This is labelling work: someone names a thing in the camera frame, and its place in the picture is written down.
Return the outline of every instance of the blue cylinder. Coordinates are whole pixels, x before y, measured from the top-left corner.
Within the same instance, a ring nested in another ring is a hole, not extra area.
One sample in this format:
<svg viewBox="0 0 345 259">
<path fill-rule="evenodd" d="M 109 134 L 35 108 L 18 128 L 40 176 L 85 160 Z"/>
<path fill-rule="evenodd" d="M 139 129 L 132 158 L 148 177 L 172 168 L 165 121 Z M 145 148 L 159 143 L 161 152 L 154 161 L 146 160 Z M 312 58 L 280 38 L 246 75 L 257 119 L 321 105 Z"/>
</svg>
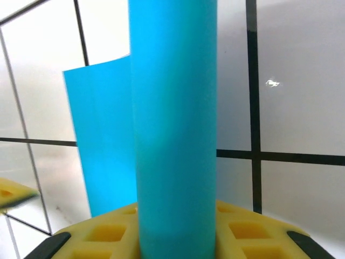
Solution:
<svg viewBox="0 0 345 259">
<path fill-rule="evenodd" d="M 212 259 L 216 0 L 129 0 L 141 259 Z"/>
</svg>

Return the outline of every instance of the curved blue panel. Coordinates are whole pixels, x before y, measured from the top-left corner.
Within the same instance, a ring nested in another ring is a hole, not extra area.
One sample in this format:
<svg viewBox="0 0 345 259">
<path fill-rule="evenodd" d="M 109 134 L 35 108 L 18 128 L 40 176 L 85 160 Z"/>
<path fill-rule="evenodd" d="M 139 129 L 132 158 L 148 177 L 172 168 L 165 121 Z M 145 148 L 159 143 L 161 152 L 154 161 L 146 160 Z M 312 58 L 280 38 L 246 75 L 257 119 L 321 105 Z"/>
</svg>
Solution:
<svg viewBox="0 0 345 259">
<path fill-rule="evenodd" d="M 216 0 L 129 0 L 141 259 L 215 251 Z"/>
<path fill-rule="evenodd" d="M 92 216 L 135 202 L 130 57 L 64 76 Z"/>
</svg>

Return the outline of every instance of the black rubber edge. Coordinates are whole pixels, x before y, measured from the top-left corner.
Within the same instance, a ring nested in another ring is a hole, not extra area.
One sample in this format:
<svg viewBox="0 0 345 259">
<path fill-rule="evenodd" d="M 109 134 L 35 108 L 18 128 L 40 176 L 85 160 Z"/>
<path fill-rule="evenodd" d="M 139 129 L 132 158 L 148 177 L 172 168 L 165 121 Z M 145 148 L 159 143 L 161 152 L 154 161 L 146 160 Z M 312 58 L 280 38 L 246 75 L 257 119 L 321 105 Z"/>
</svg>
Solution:
<svg viewBox="0 0 345 259">
<path fill-rule="evenodd" d="M 15 206 L 18 206 L 19 204 L 22 204 L 22 203 L 24 203 L 24 202 L 26 202 L 26 201 L 28 201 L 30 199 L 33 199 L 33 198 L 37 197 L 37 196 L 38 196 L 38 194 L 31 194 L 31 195 L 26 196 L 26 197 L 24 197 L 22 199 L 2 204 L 2 205 L 0 205 L 0 209 L 13 208 Z"/>
<path fill-rule="evenodd" d="M 309 256 L 310 259 L 335 259 L 310 236 L 295 231 L 288 231 L 287 235 Z"/>
<path fill-rule="evenodd" d="M 48 237 L 24 259 L 51 259 L 70 237 L 68 232 Z"/>
</svg>

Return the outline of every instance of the yellow foam piece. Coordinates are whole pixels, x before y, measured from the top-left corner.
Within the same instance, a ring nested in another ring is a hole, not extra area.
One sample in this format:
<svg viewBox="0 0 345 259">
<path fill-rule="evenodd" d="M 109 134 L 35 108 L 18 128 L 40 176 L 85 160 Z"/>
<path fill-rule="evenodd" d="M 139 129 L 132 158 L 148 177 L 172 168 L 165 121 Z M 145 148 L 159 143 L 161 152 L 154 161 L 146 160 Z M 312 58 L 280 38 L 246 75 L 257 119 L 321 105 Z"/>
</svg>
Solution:
<svg viewBox="0 0 345 259">
<path fill-rule="evenodd" d="M 216 259 L 310 259 L 286 234 L 303 230 L 217 201 Z M 53 259 L 139 259 L 137 204 L 72 225 Z"/>
<path fill-rule="evenodd" d="M 38 192 L 27 186 L 0 178 L 0 213 L 38 196 Z"/>
</svg>

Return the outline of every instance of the black grout line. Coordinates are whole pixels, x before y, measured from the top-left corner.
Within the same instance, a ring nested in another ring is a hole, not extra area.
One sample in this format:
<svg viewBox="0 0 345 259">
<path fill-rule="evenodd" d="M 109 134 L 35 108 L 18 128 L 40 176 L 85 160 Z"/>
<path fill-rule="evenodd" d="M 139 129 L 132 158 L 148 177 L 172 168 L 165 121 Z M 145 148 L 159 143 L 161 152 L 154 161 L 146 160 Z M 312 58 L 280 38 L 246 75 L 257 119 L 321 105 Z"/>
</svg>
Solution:
<svg viewBox="0 0 345 259">
<path fill-rule="evenodd" d="M 217 149 L 218 158 L 252 159 L 251 151 Z"/>
<path fill-rule="evenodd" d="M 53 146 L 77 147 L 75 141 L 45 140 L 45 139 L 18 139 L 0 138 L 0 141 L 30 143 Z M 345 166 L 345 156 L 343 155 L 319 155 L 300 153 L 280 153 L 280 152 L 260 152 L 254 157 L 253 152 L 243 150 L 217 149 L 218 158 L 234 159 L 259 159 L 266 161 L 292 162 L 292 163 L 313 163 L 316 165 Z"/>
<path fill-rule="evenodd" d="M 13 247 L 14 247 L 15 252 L 16 252 L 17 259 L 20 259 L 20 254 L 19 254 L 19 250 L 18 250 L 18 245 L 17 245 L 17 241 L 16 241 L 16 238 L 15 238 L 15 234 L 13 233 L 11 221 L 9 220 L 8 215 L 5 215 L 5 218 L 6 218 L 7 227 L 8 227 L 9 232 L 10 232 L 12 244 L 13 244 Z"/>
<path fill-rule="evenodd" d="M 49 1 L 49 0 L 38 0 L 38 1 L 35 1 L 35 2 L 31 3 L 31 4 L 29 4 L 29 5 L 27 5 L 27 6 L 23 7 L 23 8 L 21 8 L 21 9 L 18 10 L 17 12 L 15 12 L 15 13 L 13 13 L 13 14 L 11 14 L 11 15 L 5 17 L 4 19 L 2 19 L 2 20 L 0 21 L 0 26 L 1 26 L 1 25 L 4 25 L 4 24 L 6 24 L 6 23 L 8 23 L 8 22 L 10 22 L 10 21 L 12 21 L 13 19 L 16 19 L 17 17 L 19 17 L 19 16 L 25 14 L 26 12 L 28 12 L 28 11 L 30 11 L 30 10 L 36 8 L 37 6 L 43 4 L 43 3 L 47 2 L 47 1 Z"/>
<path fill-rule="evenodd" d="M 252 160 L 252 182 L 253 182 L 253 210 L 263 213 L 263 201 L 261 190 L 261 160 Z"/>
<path fill-rule="evenodd" d="M 217 157 L 291 163 L 312 163 L 315 165 L 345 166 L 344 155 L 259 152 L 257 156 L 254 156 L 253 152 L 251 151 L 217 149 Z"/>
<path fill-rule="evenodd" d="M 5 40 L 4 40 L 1 28 L 0 28 L 0 42 L 1 42 L 1 45 L 2 45 L 2 50 L 3 50 L 3 53 L 4 53 L 5 62 L 6 62 L 7 69 L 8 69 L 8 73 L 9 73 L 9 76 L 10 76 L 12 90 L 13 90 L 13 95 L 15 96 L 15 100 L 16 100 L 16 104 L 17 104 L 17 109 L 18 109 L 18 113 L 19 113 L 19 117 L 20 117 L 20 122 L 22 124 L 22 129 L 23 129 L 23 132 L 24 132 L 24 137 L 26 139 L 28 139 L 29 136 L 28 136 L 28 133 L 27 133 L 27 128 L 26 128 L 26 124 L 25 124 L 25 120 L 24 120 L 24 113 L 23 113 L 23 110 L 22 110 L 22 106 L 20 105 L 19 95 L 18 95 L 18 91 L 17 91 L 17 88 L 16 88 L 16 82 L 15 82 L 15 78 L 14 78 L 14 75 L 13 75 L 13 70 L 12 70 L 12 67 L 11 67 L 10 59 L 9 59 L 9 56 L 8 56 L 8 53 L 7 53 L 6 44 L 5 44 Z M 30 157 L 30 160 L 31 160 L 31 165 L 32 165 L 32 169 L 33 169 L 34 178 L 36 180 L 37 188 L 38 188 L 38 191 L 41 193 L 41 202 L 42 202 L 42 207 L 43 207 L 43 212 L 44 212 L 44 216 L 45 216 L 45 219 L 46 219 L 46 223 L 48 225 L 48 230 L 49 230 L 50 233 L 52 233 L 52 229 L 51 229 L 50 222 L 49 222 L 49 217 L 48 217 L 48 211 L 47 211 L 47 208 L 46 208 L 46 205 L 45 205 L 45 202 L 44 202 L 42 187 L 41 187 L 40 181 L 38 179 L 38 173 L 37 173 L 37 168 L 36 168 L 36 165 L 35 165 L 35 160 L 33 158 L 32 149 L 31 149 L 31 146 L 30 146 L 29 143 L 27 143 L 26 145 L 27 145 L 27 150 L 29 152 L 29 157 Z"/>
<path fill-rule="evenodd" d="M 74 7 L 75 7 L 75 14 L 77 16 L 79 36 L 80 36 L 81 47 L 82 47 L 82 54 L 84 56 L 85 66 L 88 66 L 89 62 L 88 62 L 88 56 L 87 56 L 87 49 L 86 49 L 84 31 L 82 29 L 82 23 L 81 23 L 81 17 L 80 17 L 80 10 L 79 10 L 78 0 L 74 0 Z"/>
<path fill-rule="evenodd" d="M 345 166 L 345 156 L 342 156 L 342 155 L 314 155 L 314 154 L 261 152 L 260 158 L 262 160 L 267 160 L 267 161 L 313 163 L 317 165 Z"/>
<path fill-rule="evenodd" d="M 9 217 L 10 219 L 12 219 L 12 220 L 15 220 L 15 221 L 17 221 L 17 222 L 19 222 L 19 223 L 21 223 L 21 224 L 24 224 L 24 225 L 26 225 L 26 226 L 28 226 L 28 227 L 30 227 L 30 228 L 35 229 L 35 230 L 37 230 L 37 231 L 39 231 L 39 232 L 41 232 L 41 233 L 43 233 L 43 234 L 46 234 L 47 236 L 52 236 L 51 233 L 49 233 L 49 232 L 47 232 L 47 231 L 44 231 L 43 229 L 40 229 L 40 228 L 38 228 L 38 227 L 36 227 L 36 226 L 34 226 L 34 225 L 30 224 L 30 223 L 27 223 L 27 222 L 25 222 L 25 221 L 23 221 L 23 220 L 20 220 L 20 219 L 17 218 L 17 217 L 11 216 L 11 215 L 9 215 L 9 214 L 5 214 L 5 215 L 6 215 L 7 217 Z"/>
<path fill-rule="evenodd" d="M 67 146 L 67 147 L 77 146 L 77 142 L 75 141 L 63 141 L 63 140 L 0 138 L 0 141 L 53 145 L 53 146 Z"/>
<path fill-rule="evenodd" d="M 258 65 L 258 30 L 256 0 L 246 0 L 248 76 L 250 99 L 250 128 L 252 146 L 253 208 L 262 212 L 261 197 L 261 151 L 260 143 L 260 101 L 259 101 L 259 65 Z"/>
</svg>

